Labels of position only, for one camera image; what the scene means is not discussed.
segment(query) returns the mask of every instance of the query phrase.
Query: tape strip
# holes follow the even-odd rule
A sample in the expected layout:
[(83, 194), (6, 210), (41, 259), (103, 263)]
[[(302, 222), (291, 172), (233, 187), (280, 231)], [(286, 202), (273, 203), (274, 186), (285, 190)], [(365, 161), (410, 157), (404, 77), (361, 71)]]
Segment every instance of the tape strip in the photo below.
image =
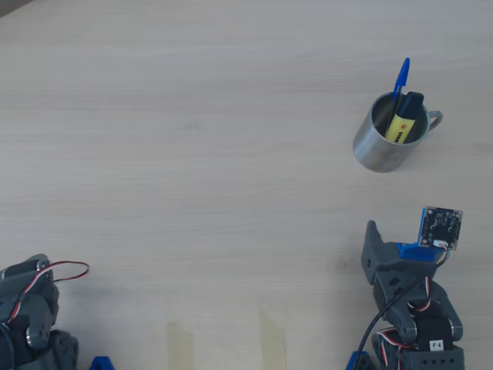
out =
[(264, 312), (260, 312), (260, 340), (263, 370), (287, 370), (286, 333)]
[(170, 322), (168, 332), (168, 369), (193, 370), (193, 335), (177, 322)]

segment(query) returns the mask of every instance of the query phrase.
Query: blue pen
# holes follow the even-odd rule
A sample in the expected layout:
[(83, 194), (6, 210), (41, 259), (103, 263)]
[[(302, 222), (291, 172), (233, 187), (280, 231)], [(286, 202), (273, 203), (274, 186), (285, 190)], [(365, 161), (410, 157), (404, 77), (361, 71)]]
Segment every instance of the blue pen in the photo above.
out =
[(399, 106), (399, 99), (401, 98), (402, 86), (406, 86), (407, 82), (407, 74), (409, 73), (409, 63), (411, 61), (409, 58), (404, 60), (404, 64), (402, 65), (401, 71), (399, 72), (399, 76), (397, 77), (397, 81), (395, 82), (394, 92), (392, 93), (392, 101), (394, 102), (394, 107), (392, 108), (392, 112), (388, 117), (388, 124), (385, 128), (385, 134), (387, 134), (388, 128), (391, 125), (392, 119), (397, 112), (397, 107)]

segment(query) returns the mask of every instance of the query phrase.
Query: yellow highlighter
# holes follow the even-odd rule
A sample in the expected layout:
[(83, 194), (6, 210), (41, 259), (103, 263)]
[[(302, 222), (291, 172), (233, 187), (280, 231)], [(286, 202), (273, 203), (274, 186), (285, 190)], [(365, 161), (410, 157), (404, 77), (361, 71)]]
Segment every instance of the yellow highlighter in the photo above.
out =
[(423, 105), (423, 94), (419, 92), (408, 92), (404, 97), (404, 101), (397, 109), (391, 125), (385, 133), (385, 139), (397, 143), (404, 144), (407, 135), (413, 128), (421, 106)]

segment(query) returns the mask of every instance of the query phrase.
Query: stainless steel mug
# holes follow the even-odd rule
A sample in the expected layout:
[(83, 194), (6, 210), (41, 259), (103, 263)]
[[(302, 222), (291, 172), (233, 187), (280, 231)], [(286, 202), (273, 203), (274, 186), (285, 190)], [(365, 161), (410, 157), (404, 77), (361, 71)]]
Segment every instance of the stainless steel mug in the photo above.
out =
[(424, 106), (409, 132), (409, 143), (396, 144), (385, 139), (385, 129), (394, 102), (392, 93), (378, 98), (361, 124), (353, 142), (357, 160), (376, 172), (390, 172), (398, 168), (416, 146), (442, 121), (443, 115), (437, 110), (428, 112)]

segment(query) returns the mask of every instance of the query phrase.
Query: gray robot arm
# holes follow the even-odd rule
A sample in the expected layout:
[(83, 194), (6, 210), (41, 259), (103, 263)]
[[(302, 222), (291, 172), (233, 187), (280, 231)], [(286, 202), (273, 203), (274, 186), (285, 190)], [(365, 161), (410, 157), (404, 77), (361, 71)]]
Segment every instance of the gray robot arm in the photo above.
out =
[[(21, 302), (7, 330), (18, 370), (76, 369), (77, 339), (67, 332), (52, 330), (59, 310), (59, 290), (53, 283), (52, 272), (43, 274), (28, 293), (22, 294), (34, 276), (47, 266), (49, 259), (37, 254), (0, 274), (0, 322), (8, 322), (17, 302)], [(8, 340), (0, 334), (0, 370), (12, 368), (11, 356)]]

